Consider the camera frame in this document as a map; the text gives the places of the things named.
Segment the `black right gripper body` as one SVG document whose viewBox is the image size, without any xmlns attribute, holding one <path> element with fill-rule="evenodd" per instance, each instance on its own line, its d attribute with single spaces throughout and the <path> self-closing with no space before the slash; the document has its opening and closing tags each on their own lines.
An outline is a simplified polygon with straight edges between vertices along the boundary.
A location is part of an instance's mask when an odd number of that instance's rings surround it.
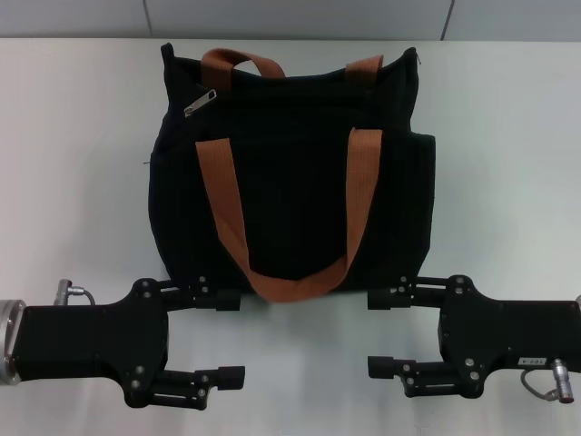
<svg viewBox="0 0 581 436">
<path fill-rule="evenodd" d="M 440 309 L 443 360 L 459 376 L 458 394 L 476 399 L 499 370 L 550 370 L 557 398 L 571 400 L 571 372 L 580 372 L 580 306 L 575 301 L 488 298 L 467 276 L 454 275 L 447 308 Z"/>
</svg>

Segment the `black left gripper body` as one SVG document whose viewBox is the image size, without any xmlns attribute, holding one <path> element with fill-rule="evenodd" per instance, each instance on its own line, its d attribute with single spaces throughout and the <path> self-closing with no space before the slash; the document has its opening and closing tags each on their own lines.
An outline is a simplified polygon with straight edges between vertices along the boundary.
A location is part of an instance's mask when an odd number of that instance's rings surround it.
<svg viewBox="0 0 581 436">
<path fill-rule="evenodd" d="M 168 315 L 159 283 L 141 279 L 118 302 L 29 306 L 17 334 L 24 382 L 107 378 L 127 405 L 152 403 L 153 381 L 167 362 Z"/>
</svg>

